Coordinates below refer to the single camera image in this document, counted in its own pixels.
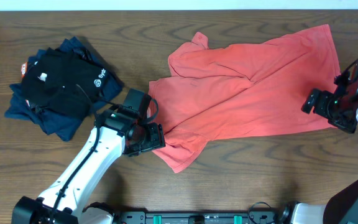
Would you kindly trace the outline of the red orange t-shirt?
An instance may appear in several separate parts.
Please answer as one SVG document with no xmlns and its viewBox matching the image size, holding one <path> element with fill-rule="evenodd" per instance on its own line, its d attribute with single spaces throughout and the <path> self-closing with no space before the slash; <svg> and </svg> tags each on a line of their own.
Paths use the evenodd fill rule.
<svg viewBox="0 0 358 224">
<path fill-rule="evenodd" d="M 333 91 L 340 73 L 327 24 L 218 49 L 197 33 L 168 56 L 168 67 L 169 77 L 149 83 L 157 101 L 150 111 L 166 142 L 155 154 L 176 173 L 210 141 L 328 128 L 301 107 L 312 89 Z"/>
</svg>

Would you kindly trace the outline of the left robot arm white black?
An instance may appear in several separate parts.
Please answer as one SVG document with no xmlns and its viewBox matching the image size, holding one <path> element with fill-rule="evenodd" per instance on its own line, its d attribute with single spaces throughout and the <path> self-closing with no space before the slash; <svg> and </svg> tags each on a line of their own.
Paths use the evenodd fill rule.
<svg viewBox="0 0 358 224">
<path fill-rule="evenodd" d="M 162 125 L 145 113 L 119 106 L 96 116 L 85 145 L 63 174 L 36 199 L 22 197 L 12 223 L 114 223 L 114 213 L 88 199 L 121 156 L 165 147 Z"/>
</svg>

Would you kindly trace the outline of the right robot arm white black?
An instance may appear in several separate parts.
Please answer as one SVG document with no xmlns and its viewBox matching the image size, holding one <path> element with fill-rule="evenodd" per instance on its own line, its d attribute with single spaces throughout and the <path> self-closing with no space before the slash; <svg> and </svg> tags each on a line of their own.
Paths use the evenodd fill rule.
<svg viewBox="0 0 358 224">
<path fill-rule="evenodd" d="M 349 134 L 358 130 L 358 59 L 334 79 L 334 92 L 313 89 L 302 106 L 305 113 L 318 114 Z M 278 223 L 358 224 L 358 179 L 323 205 L 289 203 Z"/>
</svg>

